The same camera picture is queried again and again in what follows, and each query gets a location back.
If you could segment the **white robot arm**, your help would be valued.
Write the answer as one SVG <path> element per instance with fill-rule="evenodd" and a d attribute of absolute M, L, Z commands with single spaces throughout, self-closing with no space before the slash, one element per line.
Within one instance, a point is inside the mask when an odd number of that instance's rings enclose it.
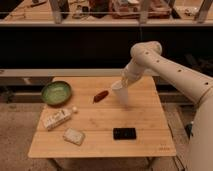
<path fill-rule="evenodd" d="M 161 56 L 157 41 L 131 47 L 131 61 L 122 73 L 122 85 L 138 81 L 145 69 L 151 69 L 183 93 L 196 106 L 189 141 L 187 171 L 213 171 L 213 77 L 175 63 Z"/>

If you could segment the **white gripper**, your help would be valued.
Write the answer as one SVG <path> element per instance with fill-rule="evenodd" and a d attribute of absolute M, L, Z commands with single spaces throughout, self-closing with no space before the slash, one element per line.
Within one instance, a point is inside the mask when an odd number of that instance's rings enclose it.
<path fill-rule="evenodd" d="M 135 64 L 128 63 L 122 72 L 121 83 L 123 87 L 129 87 L 141 79 L 144 68 Z"/>

